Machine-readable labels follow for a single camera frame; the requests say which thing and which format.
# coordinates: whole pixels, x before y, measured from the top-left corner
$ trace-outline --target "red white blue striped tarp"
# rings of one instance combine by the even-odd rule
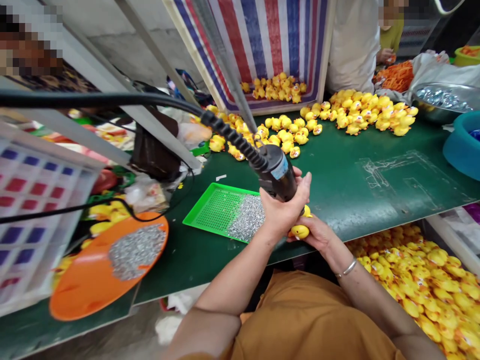
[[[211,78],[213,98],[221,108],[235,112],[238,107],[195,14],[193,1],[164,0],[200,72],[203,69]],[[251,84],[255,78],[271,79],[285,72],[307,84],[303,103],[317,101],[323,91],[320,78],[328,1],[209,0],[229,58],[234,60],[238,81]],[[251,94],[246,98],[253,111],[288,104],[255,100]]]

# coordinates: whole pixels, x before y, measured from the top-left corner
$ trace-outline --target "silver bracelet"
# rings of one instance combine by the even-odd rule
[[[353,271],[353,269],[354,269],[354,267],[355,267],[355,265],[356,265],[357,263],[358,263],[357,258],[354,257],[354,258],[353,258],[353,261],[352,261],[351,264],[346,268],[346,270],[345,270],[344,272],[342,272],[342,273],[335,274],[335,276],[336,276],[337,278],[341,279],[341,278],[344,277],[345,275],[350,274],[350,273]]]

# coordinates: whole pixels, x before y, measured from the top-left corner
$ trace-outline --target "stainless steel bowl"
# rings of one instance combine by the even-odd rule
[[[438,125],[452,124],[454,120],[461,114],[468,111],[458,111],[443,108],[440,106],[431,105],[425,100],[417,96],[417,91],[426,87],[439,88],[441,90],[447,90],[452,94],[457,95],[461,101],[467,102],[473,111],[480,111],[480,88],[467,85],[454,85],[439,82],[424,82],[418,84],[412,89],[412,105],[418,108],[417,117],[425,119],[431,123]]]

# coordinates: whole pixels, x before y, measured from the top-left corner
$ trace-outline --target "green workbench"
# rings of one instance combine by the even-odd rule
[[[288,114],[294,119],[298,112]],[[257,118],[260,124],[266,116]],[[301,154],[291,160],[304,173],[312,172],[310,209],[344,241],[480,200],[480,182],[451,167],[442,155],[447,131],[418,120],[404,137],[368,129],[346,135],[325,121],[319,136],[309,136]],[[105,310],[75,322],[54,321],[48,302],[0,318],[0,359],[18,358],[52,346],[87,328],[129,314],[134,305],[205,284],[246,246],[182,224],[205,189],[218,176],[225,185],[258,191],[257,176],[246,161],[212,153],[202,173],[188,178],[175,192],[167,214],[168,243],[158,263],[139,285]],[[281,242],[270,263],[312,251],[303,242]]]

